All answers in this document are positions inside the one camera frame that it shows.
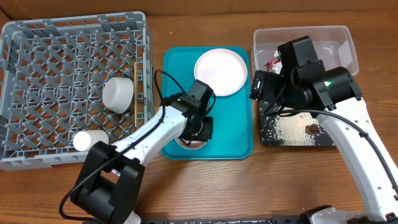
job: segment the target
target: white cup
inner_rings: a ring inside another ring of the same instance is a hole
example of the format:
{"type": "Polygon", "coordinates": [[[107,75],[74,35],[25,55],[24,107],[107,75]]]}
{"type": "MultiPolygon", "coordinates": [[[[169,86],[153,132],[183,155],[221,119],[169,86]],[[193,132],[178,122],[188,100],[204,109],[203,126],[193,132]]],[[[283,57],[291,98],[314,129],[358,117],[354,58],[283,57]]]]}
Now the white cup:
{"type": "Polygon", "coordinates": [[[102,130],[79,131],[73,137],[73,147],[77,151],[83,152],[90,150],[98,141],[109,144],[109,137],[102,130]]]}
{"type": "Polygon", "coordinates": [[[111,78],[102,92],[104,106],[116,113],[124,113],[132,104],[134,84],[130,78],[111,78]]]}

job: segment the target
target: brown food crumb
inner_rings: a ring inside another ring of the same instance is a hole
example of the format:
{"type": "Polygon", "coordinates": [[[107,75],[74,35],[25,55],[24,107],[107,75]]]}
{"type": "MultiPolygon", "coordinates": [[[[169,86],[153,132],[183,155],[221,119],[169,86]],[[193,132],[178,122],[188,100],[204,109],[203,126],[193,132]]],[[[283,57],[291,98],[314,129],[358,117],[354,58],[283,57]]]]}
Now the brown food crumb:
{"type": "Polygon", "coordinates": [[[307,125],[305,127],[305,132],[309,135],[319,133],[319,126],[317,124],[307,125]]]}

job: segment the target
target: white plate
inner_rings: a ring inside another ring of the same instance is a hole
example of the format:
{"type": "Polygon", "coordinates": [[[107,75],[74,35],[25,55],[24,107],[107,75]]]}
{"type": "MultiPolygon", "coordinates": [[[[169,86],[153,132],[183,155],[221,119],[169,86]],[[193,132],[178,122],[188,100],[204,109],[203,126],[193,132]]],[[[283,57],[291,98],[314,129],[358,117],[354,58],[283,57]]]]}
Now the white plate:
{"type": "Polygon", "coordinates": [[[232,50],[213,49],[197,60],[194,76],[209,85],[216,96],[228,96],[242,88],[248,78],[248,68],[232,50]]]}

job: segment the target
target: black base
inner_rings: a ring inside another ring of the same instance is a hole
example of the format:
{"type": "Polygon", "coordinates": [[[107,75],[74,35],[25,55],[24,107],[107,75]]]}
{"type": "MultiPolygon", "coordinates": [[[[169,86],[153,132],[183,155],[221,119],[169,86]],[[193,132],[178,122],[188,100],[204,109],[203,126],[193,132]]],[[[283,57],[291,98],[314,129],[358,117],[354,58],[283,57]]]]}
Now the black base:
{"type": "MultiPolygon", "coordinates": [[[[262,112],[268,107],[268,103],[265,101],[259,100],[259,119],[260,119],[260,135],[261,135],[261,144],[265,147],[269,146],[334,146],[333,140],[329,137],[328,133],[321,127],[318,126],[319,132],[312,136],[313,140],[309,141],[308,144],[303,144],[303,140],[292,141],[291,139],[286,139],[284,135],[281,135],[277,131],[277,123],[279,119],[289,119],[289,118],[280,118],[279,116],[273,117],[265,117],[262,116],[262,112]]],[[[274,105],[272,109],[268,112],[277,111],[279,106],[274,105]]],[[[291,124],[292,131],[307,134],[305,132],[305,126],[300,125],[301,120],[295,120],[295,123],[291,124]]]]}
{"type": "Polygon", "coordinates": [[[299,215],[282,215],[272,218],[224,218],[204,220],[144,219],[142,224],[298,224],[299,215]]]}

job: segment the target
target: green led light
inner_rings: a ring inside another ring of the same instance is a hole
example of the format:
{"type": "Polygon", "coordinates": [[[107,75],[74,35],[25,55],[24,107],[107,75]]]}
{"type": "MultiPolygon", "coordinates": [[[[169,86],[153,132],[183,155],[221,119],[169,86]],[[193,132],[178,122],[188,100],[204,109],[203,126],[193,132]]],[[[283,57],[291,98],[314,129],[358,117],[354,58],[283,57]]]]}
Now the green led light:
{"type": "Polygon", "coordinates": [[[325,81],[323,83],[325,84],[325,86],[329,86],[331,84],[331,82],[329,82],[329,81],[325,81]]]}

